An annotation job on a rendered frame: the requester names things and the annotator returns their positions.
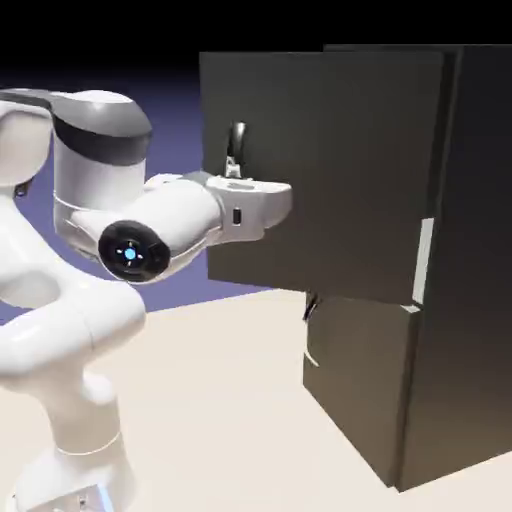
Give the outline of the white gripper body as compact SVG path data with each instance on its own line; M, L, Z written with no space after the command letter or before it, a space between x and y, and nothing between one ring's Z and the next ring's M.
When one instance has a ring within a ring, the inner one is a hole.
M292 209L293 191L286 183L214 176L207 180L206 188L223 211L219 242L260 240Z

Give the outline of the dark curved metal door handle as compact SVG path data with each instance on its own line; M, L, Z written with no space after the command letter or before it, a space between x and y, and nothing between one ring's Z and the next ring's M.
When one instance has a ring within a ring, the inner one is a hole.
M229 128L227 157L237 165L243 163L246 127L244 122L237 121L233 122Z

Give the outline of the dark grey large cabinet door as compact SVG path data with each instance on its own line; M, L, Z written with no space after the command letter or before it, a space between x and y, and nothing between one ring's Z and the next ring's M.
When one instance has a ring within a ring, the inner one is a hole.
M442 67L437 52L203 54L205 169L244 122L244 174L293 189L263 239L209 250L210 277L410 302Z

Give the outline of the dark grey small cabinet door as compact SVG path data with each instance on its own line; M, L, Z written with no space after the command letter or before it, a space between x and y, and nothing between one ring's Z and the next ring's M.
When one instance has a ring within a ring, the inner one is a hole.
M321 296L309 321L303 385L379 479L400 479L421 309Z

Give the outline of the dark grey cabinet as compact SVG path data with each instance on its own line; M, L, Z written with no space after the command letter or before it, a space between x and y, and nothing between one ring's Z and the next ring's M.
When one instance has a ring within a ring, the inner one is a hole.
M512 45L452 48L451 125L403 439L404 492L512 453Z

